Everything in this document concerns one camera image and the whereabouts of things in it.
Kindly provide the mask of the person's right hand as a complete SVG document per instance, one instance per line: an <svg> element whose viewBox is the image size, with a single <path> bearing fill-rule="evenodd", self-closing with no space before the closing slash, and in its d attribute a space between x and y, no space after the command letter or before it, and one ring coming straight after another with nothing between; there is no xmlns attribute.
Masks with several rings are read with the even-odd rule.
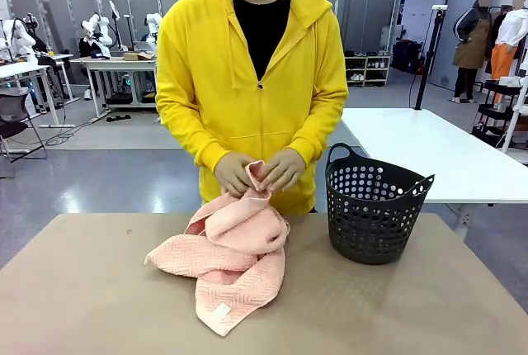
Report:
<svg viewBox="0 0 528 355"><path fill-rule="evenodd" d="M233 197L243 196L252 182L245 170L254 159L246 154L229 152L220 159L214 168L214 176L219 182L221 192Z"/></svg>

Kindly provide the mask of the person's left hand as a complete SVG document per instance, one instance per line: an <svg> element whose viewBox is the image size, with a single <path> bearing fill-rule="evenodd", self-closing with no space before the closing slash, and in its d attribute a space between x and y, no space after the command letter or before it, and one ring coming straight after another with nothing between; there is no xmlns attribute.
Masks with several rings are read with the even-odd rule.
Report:
<svg viewBox="0 0 528 355"><path fill-rule="evenodd" d="M265 163L262 185L271 192L293 186L306 169L302 156L292 148L285 148Z"/></svg>

